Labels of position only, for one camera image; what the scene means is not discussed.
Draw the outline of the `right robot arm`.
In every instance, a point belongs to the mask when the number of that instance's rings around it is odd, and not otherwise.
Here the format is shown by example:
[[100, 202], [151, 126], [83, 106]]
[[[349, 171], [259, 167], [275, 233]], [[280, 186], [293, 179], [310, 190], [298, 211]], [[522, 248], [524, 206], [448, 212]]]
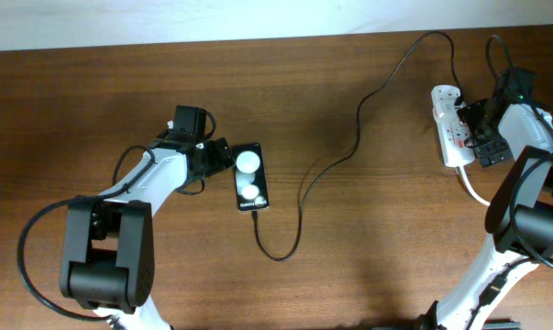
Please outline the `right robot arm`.
[[465, 104], [453, 85], [431, 92], [444, 163], [469, 183], [464, 168], [512, 160], [487, 202], [487, 236], [457, 286], [433, 302], [416, 329], [485, 329], [495, 307], [538, 266], [553, 268], [552, 115], [531, 98], [535, 75], [511, 68], [499, 74], [492, 96]]

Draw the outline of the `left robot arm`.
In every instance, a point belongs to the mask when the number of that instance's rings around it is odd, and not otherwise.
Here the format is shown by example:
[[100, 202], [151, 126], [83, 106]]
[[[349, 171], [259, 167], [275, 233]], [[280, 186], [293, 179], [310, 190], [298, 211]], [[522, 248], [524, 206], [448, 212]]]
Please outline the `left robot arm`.
[[140, 163], [93, 199], [69, 205], [60, 289], [113, 329], [168, 329], [150, 295], [155, 275], [154, 215], [173, 193], [233, 166], [223, 138], [205, 128], [203, 108], [179, 105], [143, 149]]

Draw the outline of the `black smartphone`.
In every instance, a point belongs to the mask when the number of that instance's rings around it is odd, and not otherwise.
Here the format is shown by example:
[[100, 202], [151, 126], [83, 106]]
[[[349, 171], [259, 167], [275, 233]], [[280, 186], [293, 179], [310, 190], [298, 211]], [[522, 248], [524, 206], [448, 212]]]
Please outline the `black smartphone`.
[[240, 144], [231, 148], [235, 160], [234, 178], [237, 207], [240, 212], [252, 212], [270, 206], [266, 171], [261, 144]]

